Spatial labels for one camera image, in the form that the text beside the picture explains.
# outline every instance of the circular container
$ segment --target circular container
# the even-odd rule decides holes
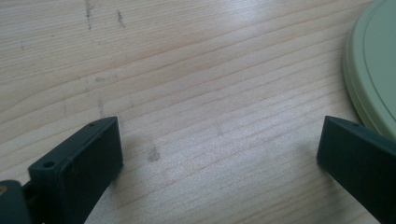
[[[363,123],[396,139],[396,1],[367,8],[349,34],[343,66]]]

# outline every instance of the smudge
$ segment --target smudge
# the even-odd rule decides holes
[[[102,119],[105,117],[105,106],[104,106],[102,100],[98,101],[98,107],[99,107],[99,115],[100,115],[100,118]]]
[[[90,89],[90,81],[88,80],[87,77],[81,77],[80,81],[84,82],[83,85],[84,85],[85,93],[87,94],[87,96],[90,96],[90,90],[91,90]]]
[[[114,78],[117,78],[117,77],[118,77],[117,75],[114,75],[114,76],[111,76],[111,77],[97,77],[95,79],[95,81],[96,82],[108,81],[108,80],[111,80],[111,79],[114,79]]]
[[[148,161],[149,162],[155,162],[158,161],[161,157],[160,152],[157,150],[157,147],[153,147],[149,152],[148,152]]]
[[[88,23],[88,29],[92,29],[92,24],[91,24],[91,17],[92,17],[92,10],[93,10],[93,4],[91,4],[90,0],[85,0],[85,9],[87,11],[87,23]]]
[[[120,27],[125,28],[125,24],[123,23],[123,20],[122,20],[122,15],[121,15],[121,12],[119,10],[117,10],[117,14],[119,15],[118,22],[120,23]]]

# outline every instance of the black plastic piece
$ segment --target black plastic piece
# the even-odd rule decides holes
[[[18,210],[10,213],[19,214],[27,207],[30,222],[15,219],[10,223],[84,223],[121,168],[117,118],[86,125],[33,163],[29,167],[31,181],[22,189],[20,185],[12,187],[16,192],[12,197],[20,198],[23,192],[24,202],[17,201]],[[0,186],[5,184],[7,181],[0,182]],[[0,210],[3,206],[8,204],[0,201]]]
[[[381,223],[396,223],[396,143],[357,123],[326,117],[318,164]]]
[[[0,182],[0,223],[33,223],[24,200],[21,184],[18,181]]]

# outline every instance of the wood grain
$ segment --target wood grain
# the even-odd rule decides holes
[[[371,0],[0,2],[0,179],[118,116],[87,223],[376,223],[316,165],[358,120],[341,55]]]

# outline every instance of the small hole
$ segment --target small hole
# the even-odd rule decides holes
[[[50,168],[53,165],[55,165],[55,162],[53,161],[47,161],[46,163],[43,164],[44,168]]]
[[[7,191],[7,186],[4,185],[0,186],[0,195],[6,193],[6,191]]]

